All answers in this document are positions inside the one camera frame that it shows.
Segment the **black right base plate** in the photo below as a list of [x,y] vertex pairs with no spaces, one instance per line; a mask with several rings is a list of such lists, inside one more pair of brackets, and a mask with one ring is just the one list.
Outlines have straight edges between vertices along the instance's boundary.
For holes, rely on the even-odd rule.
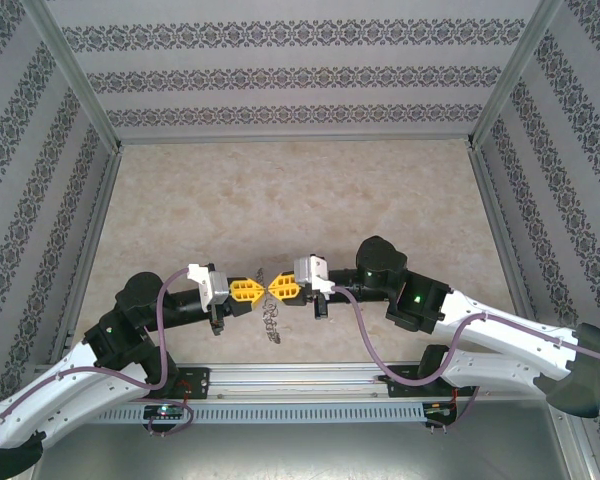
[[[417,380],[420,378],[418,364],[390,365],[389,369],[404,378]],[[387,393],[390,398],[446,398],[457,393],[459,397],[471,397],[476,391],[474,386],[455,387],[442,378],[423,386],[407,386],[396,382],[387,375],[379,375],[377,380],[387,385]]]

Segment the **grey metal sheet panel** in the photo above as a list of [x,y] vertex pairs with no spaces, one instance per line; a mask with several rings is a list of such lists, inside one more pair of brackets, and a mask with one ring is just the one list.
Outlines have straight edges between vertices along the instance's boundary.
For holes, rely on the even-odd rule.
[[198,425],[165,438],[87,426],[45,452],[32,480],[597,480],[543,431],[416,424]]

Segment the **aluminium frame post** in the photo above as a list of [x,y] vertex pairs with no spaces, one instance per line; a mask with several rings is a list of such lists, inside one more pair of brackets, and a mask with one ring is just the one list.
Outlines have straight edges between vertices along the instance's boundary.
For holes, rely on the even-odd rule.
[[504,108],[511,91],[533,57],[534,50],[554,19],[562,1],[539,0],[474,129],[468,136],[467,146],[471,151],[476,151],[485,141],[493,123]]
[[86,73],[81,68],[66,40],[62,29],[55,21],[46,0],[20,1],[100,138],[111,151],[118,153],[121,140],[98,100]]
[[550,415],[570,479],[600,480],[600,469],[583,420],[553,408]]

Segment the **aluminium frame rail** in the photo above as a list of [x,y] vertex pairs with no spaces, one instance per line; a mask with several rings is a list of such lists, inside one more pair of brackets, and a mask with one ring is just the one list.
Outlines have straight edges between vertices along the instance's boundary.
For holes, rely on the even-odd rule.
[[474,173],[477,188],[484,206],[491,234],[494,239],[496,251],[504,273],[506,284],[512,300],[514,311],[518,316],[537,320],[531,297],[527,292],[519,262],[514,252],[509,231],[502,214],[493,182],[488,174],[488,169],[479,151],[469,145],[468,158]]
[[305,135],[225,135],[225,136],[179,136],[138,137],[122,139],[121,146],[184,145],[223,143],[281,143],[281,142],[350,142],[350,141],[402,141],[402,140],[462,140],[470,141],[469,134],[460,133],[393,133],[393,134],[305,134]]
[[71,341],[75,335],[75,329],[80,317],[80,311],[84,302],[122,155],[123,148],[119,147],[112,153],[103,171],[93,211],[90,216],[88,230],[84,236],[85,242],[72,277],[69,295],[62,310],[53,350],[50,352],[50,360],[59,360],[65,351],[70,348]]

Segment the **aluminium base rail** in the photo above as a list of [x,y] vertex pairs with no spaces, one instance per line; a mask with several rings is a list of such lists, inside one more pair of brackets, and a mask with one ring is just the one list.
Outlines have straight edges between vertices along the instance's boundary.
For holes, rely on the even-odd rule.
[[[207,399],[224,400],[363,400],[388,399],[385,375],[373,363],[298,364],[181,364],[211,370]],[[503,374],[486,375],[476,360],[460,367],[449,382],[455,387],[474,386],[477,393],[493,398],[542,399],[533,385],[532,370],[517,362],[506,364]]]

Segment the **circuit board with green light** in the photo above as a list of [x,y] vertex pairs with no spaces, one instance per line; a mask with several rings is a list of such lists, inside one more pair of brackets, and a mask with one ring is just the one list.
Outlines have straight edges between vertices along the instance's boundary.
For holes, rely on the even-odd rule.
[[144,420],[171,420],[179,421],[184,417],[184,409],[172,404],[145,405]]

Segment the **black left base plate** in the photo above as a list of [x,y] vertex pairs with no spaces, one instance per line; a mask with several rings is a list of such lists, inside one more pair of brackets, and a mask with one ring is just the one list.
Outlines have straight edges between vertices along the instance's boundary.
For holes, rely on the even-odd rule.
[[208,396],[211,370],[207,367],[180,367],[174,385],[174,397],[180,400],[204,400]]

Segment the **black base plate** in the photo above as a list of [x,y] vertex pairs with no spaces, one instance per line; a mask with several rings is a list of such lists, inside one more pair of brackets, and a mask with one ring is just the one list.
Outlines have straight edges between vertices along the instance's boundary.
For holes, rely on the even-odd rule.
[[[390,365],[389,369],[404,378],[417,380],[420,378],[418,364]],[[423,386],[407,386],[396,382],[387,375],[379,375],[377,380],[387,385],[387,393],[390,398],[446,398],[457,393],[459,397],[471,397],[476,391],[474,386],[455,387],[442,378]]]
[[208,396],[211,370],[207,367],[180,367],[174,385],[174,397],[180,400],[204,400]]

